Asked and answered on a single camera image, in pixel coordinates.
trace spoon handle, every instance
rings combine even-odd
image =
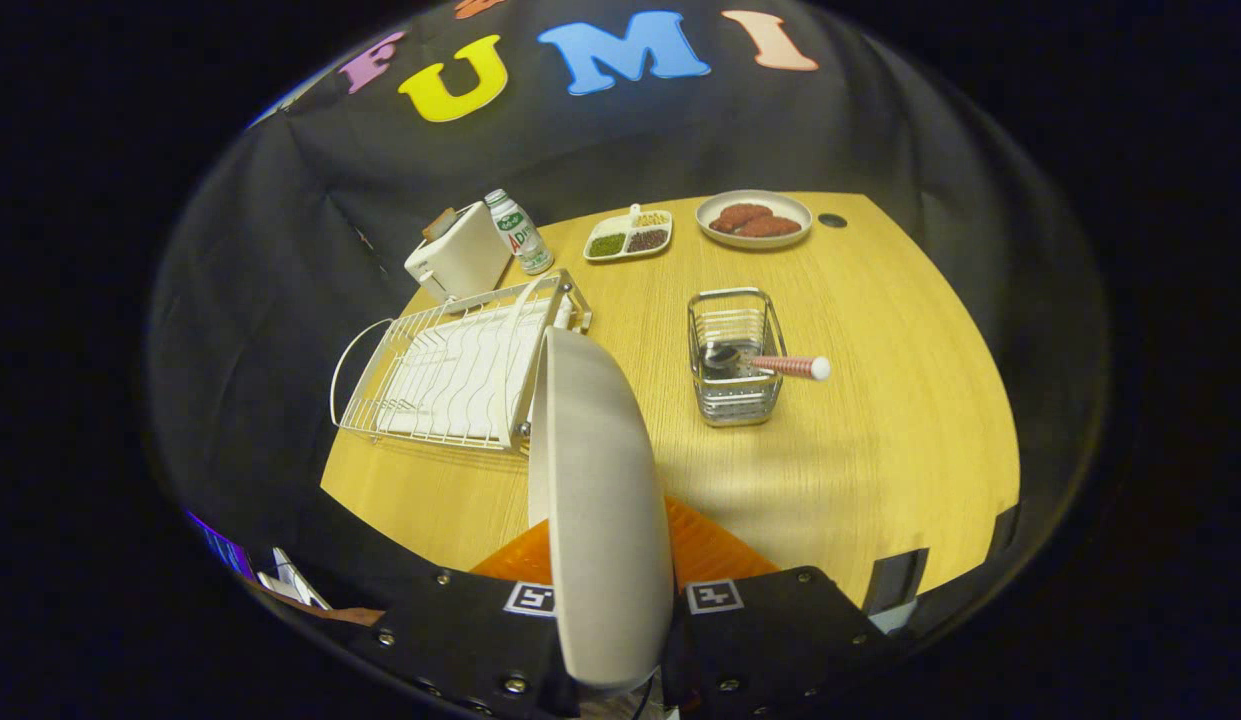
[[[776,355],[758,355],[750,360],[755,367],[774,370],[781,375],[791,375],[794,379],[810,379],[812,381],[824,381],[829,379],[831,365],[829,358],[781,358]]]

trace orange gripper base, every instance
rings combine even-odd
[[[674,552],[678,592],[683,591],[685,583],[752,578],[755,575],[776,574],[781,570],[742,539],[683,502],[665,497],[665,513],[669,515],[669,541]],[[553,583],[549,520],[513,539],[505,547],[474,566],[470,574],[515,582]]]

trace white plate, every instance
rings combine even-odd
[[[719,232],[716,228],[709,227],[709,223],[722,214],[722,209],[738,202],[763,205],[767,209],[771,209],[771,212],[777,218],[793,220],[793,222],[802,225],[802,228],[798,228],[798,232],[793,233],[778,233],[776,237],[740,237],[737,233]],[[772,250],[772,247],[793,245],[794,242],[807,237],[807,233],[812,231],[812,211],[808,210],[802,202],[781,195],[779,192],[771,192],[766,190],[733,190],[730,192],[720,192],[719,195],[701,202],[701,206],[696,209],[696,222],[704,233],[719,242],[725,242],[726,245],[731,245],[733,247],[743,247],[743,250]]]
[[[658,220],[658,222],[634,225],[637,223],[637,218],[648,217],[648,215]],[[633,242],[634,233],[647,231],[665,231],[665,242],[660,242],[655,247],[649,247],[649,250],[629,250],[629,242]],[[625,236],[624,243],[620,246],[620,252],[616,252],[616,254],[589,254],[589,247],[593,245],[593,241],[606,235]],[[614,215],[614,217],[601,220],[599,223],[593,225],[593,232],[585,241],[582,254],[591,263],[611,263],[613,259],[642,258],[643,254],[655,254],[665,250],[671,238],[674,238],[674,215],[668,214],[665,210],[642,210],[639,205],[633,205],[629,207],[628,215]]]

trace black cable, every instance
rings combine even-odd
[[[652,673],[652,678],[647,679],[647,691],[642,693],[642,701],[638,703],[638,710],[633,711],[633,720],[642,718],[642,711],[647,710],[647,699],[652,696],[652,684],[656,682],[656,674]]]

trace green beans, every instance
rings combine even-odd
[[[624,246],[624,233],[606,233],[606,236],[593,238],[589,243],[589,254],[593,258],[602,258],[606,254],[616,254]]]

